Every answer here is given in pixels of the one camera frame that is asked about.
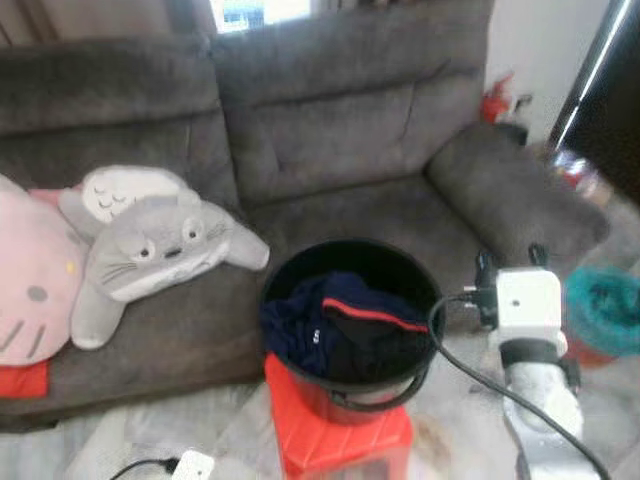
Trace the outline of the red fire extinguisher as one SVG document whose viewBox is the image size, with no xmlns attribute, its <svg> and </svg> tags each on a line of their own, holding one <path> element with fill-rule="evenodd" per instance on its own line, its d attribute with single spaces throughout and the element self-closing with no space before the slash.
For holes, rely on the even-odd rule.
<svg viewBox="0 0 640 480">
<path fill-rule="evenodd" d="M 534 95 L 530 92 L 512 92 L 511 82 L 515 72 L 508 70 L 484 93 L 481 102 L 481 118 L 492 124 L 511 124 L 529 127 L 530 108 Z"/>
</svg>

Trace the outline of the red cushion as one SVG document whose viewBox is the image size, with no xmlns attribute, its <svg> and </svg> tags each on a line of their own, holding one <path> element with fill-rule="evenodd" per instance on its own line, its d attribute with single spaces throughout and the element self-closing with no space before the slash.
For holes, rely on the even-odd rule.
<svg viewBox="0 0 640 480">
<path fill-rule="evenodd" d="M 49 394 L 50 362 L 0 366 L 0 399 L 42 398 Z"/>
</svg>

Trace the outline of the dark wooden door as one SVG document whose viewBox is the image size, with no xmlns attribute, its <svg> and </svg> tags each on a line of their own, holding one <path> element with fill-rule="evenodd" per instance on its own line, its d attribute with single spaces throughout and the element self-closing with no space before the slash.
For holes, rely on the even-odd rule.
<svg viewBox="0 0 640 480">
<path fill-rule="evenodd" d="M 611 0 L 553 129 L 552 143 L 585 156 L 618 193 L 640 195 L 637 63 L 640 0 Z"/>
</svg>

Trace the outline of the grey Totoro plush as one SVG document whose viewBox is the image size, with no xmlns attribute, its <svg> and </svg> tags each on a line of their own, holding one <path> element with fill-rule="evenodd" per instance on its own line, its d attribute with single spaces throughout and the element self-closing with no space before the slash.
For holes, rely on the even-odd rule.
<svg viewBox="0 0 640 480">
<path fill-rule="evenodd" d="M 269 259 L 268 243 L 224 207 L 191 195 L 142 197 L 93 237 L 70 342 L 104 347 L 129 303 L 219 265 L 259 271 Z"/>
</svg>

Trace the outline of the red bin with teal bag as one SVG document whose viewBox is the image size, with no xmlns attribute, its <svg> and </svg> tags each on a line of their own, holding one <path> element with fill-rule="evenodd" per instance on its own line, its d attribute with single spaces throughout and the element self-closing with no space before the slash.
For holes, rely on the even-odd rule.
<svg viewBox="0 0 640 480">
<path fill-rule="evenodd" d="M 640 280 L 618 268 L 584 266 L 564 282 L 570 353 L 595 369 L 640 355 Z"/>
</svg>

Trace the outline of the pink cat face pillow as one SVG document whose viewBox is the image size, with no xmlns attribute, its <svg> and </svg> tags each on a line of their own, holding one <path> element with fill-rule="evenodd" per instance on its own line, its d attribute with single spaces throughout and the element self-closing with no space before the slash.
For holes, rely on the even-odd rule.
<svg viewBox="0 0 640 480">
<path fill-rule="evenodd" d="M 69 342 L 84 256 L 55 206 L 0 175 L 0 366 L 40 364 Z"/>
</svg>

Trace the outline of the beige curtain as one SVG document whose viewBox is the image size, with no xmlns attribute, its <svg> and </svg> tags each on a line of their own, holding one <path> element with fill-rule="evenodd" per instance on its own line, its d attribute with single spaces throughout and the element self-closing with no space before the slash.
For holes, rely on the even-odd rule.
<svg viewBox="0 0 640 480">
<path fill-rule="evenodd" d="M 210 0 L 0 0 L 0 49 L 216 32 Z"/>
</svg>

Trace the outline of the bright window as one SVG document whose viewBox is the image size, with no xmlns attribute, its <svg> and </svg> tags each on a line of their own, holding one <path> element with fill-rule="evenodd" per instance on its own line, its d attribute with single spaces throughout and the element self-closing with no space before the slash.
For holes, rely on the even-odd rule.
<svg viewBox="0 0 640 480">
<path fill-rule="evenodd" d="M 273 26 L 312 13 L 311 0 L 209 0 L 209 4 L 219 33 Z"/>
</svg>

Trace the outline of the black plastic bucket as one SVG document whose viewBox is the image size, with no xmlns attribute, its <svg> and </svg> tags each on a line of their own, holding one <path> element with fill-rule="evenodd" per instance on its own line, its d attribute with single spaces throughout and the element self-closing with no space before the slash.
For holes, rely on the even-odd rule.
<svg viewBox="0 0 640 480">
<path fill-rule="evenodd" d="M 329 419 L 342 424 L 357 424 L 372 419 L 376 413 L 388 413 L 401 407 L 420 392 L 428 375 L 436 348 L 430 335 L 439 332 L 438 320 L 428 319 L 428 310 L 442 297 L 436 288 L 434 279 L 428 271 L 421 268 L 419 262 L 406 252 L 390 244 L 374 239 L 332 239 L 307 247 L 289 257 L 275 268 L 262 289 L 260 308 L 269 300 L 279 300 L 293 288 L 311 276 L 328 273 L 353 273 L 361 276 L 371 288 L 378 289 L 404 298 L 413 307 L 424 314 L 429 325 L 429 356 L 421 362 L 412 375 L 403 375 L 389 381 L 380 381 L 371 385 L 351 385 L 321 380 L 307 374 L 293 362 L 275 355 L 292 372 L 294 378 L 301 380 L 305 387 L 311 387 L 335 407 L 329 413 Z M 262 328 L 266 351 L 265 329 Z"/>
</svg>

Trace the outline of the navy red-striped garment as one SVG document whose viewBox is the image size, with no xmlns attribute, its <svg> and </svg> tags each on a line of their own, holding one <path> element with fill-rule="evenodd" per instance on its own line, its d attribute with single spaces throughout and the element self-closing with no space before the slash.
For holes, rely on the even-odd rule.
<svg viewBox="0 0 640 480">
<path fill-rule="evenodd" d="M 269 351 L 321 380 L 380 383 L 412 375 L 429 356 L 424 314 L 351 271 L 302 280 L 260 315 Z"/>
</svg>

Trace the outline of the clear plastic container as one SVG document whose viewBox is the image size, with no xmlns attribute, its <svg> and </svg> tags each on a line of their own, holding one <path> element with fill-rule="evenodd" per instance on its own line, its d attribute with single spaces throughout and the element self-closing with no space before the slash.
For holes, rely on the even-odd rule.
<svg viewBox="0 0 640 480">
<path fill-rule="evenodd" d="M 598 170 L 586 157 L 568 148 L 559 148 L 554 151 L 550 164 L 577 195 L 595 206 L 607 205 L 609 191 Z"/>
</svg>

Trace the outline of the dark grey sofa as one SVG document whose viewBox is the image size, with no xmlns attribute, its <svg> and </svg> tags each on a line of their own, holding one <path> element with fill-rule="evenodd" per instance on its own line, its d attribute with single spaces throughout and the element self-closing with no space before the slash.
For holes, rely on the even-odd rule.
<svg viewBox="0 0 640 480">
<path fill-rule="evenodd" d="M 445 292 L 477 252 L 570 273 L 608 220 L 481 119 L 492 0 L 417 0 L 228 35 L 0 49 L 0 175 L 70 186 L 160 166 L 259 234 L 276 268 L 375 239 Z"/>
</svg>

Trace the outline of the red plastic stool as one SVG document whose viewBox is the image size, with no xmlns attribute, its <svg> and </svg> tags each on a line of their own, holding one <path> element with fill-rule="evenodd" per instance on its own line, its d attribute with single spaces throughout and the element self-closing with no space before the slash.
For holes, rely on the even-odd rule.
<svg viewBox="0 0 640 480">
<path fill-rule="evenodd" d="M 407 480 L 413 426 L 402 407 L 357 424 L 329 419 L 328 399 L 269 355 L 270 419 L 285 480 Z"/>
</svg>

